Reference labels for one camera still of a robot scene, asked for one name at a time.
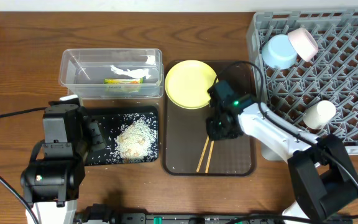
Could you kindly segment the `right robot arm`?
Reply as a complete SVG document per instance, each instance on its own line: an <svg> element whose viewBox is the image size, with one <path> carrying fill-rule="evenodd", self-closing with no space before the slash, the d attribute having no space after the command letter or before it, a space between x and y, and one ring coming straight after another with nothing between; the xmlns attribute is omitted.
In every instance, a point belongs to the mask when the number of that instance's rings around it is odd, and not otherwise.
<svg viewBox="0 0 358 224"><path fill-rule="evenodd" d="M337 136L306 133L252 95L237 94L225 80L210 87L208 94L214 110L206 120L210 140L246 134L287 163L295 202L279 219L286 223L335 221L338 211L358 199L358 175Z"/></svg>

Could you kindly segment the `white pink bowl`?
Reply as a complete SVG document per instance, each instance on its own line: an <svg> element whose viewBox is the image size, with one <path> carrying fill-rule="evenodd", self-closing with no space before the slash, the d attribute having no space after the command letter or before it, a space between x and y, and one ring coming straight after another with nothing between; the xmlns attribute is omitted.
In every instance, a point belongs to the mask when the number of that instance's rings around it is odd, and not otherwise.
<svg viewBox="0 0 358 224"><path fill-rule="evenodd" d="M303 27L288 33L288 39L295 52L305 61L309 62L317 53L318 45L313 36Z"/></svg>

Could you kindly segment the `pale green cup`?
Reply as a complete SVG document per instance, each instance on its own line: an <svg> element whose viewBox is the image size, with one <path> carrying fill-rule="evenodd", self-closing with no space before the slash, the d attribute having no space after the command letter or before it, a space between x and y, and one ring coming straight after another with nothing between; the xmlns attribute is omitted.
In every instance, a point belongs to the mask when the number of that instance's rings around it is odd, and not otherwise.
<svg viewBox="0 0 358 224"><path fill-rule="evenodd" d="M335 105L328 100L323 100L305 111L303 122L311 129L322 129L335 114Z"/></svg>

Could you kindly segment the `light blue bowl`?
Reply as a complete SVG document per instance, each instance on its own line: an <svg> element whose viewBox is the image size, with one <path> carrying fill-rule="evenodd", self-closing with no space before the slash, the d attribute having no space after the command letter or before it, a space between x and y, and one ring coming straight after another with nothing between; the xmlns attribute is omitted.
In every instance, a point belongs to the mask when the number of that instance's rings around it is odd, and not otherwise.
<svg viewBox="0 0 358 224"><path fill-rule="evenodd" d="M290 68L296 62L297 56L287 35L275 35L262 47L262 59L272 68Z"/></svg>

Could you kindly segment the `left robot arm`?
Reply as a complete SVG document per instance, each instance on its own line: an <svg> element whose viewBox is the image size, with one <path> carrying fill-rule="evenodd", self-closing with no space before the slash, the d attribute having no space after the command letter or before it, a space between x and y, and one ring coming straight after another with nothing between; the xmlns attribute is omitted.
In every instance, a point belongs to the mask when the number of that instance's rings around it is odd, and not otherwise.
<svg viewBox="0 0 358 224"><path fill-rule="evenodd" d="M21 174L28 223L72 223L89 153L106 143L99 123L77 95L51 101L43 115L44 139Z"/></svg>

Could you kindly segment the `green snack wrapper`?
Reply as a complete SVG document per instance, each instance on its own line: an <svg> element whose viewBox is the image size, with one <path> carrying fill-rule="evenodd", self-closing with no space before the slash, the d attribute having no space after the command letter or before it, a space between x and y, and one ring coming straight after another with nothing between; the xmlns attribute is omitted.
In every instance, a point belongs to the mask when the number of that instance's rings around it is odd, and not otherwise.
<svg viewBox="0 0 358 224"><path fill-rule="evenodd" d="M142 84L143 78L106 78L105 84L108 85L122 85L122 84Z"/></svg>

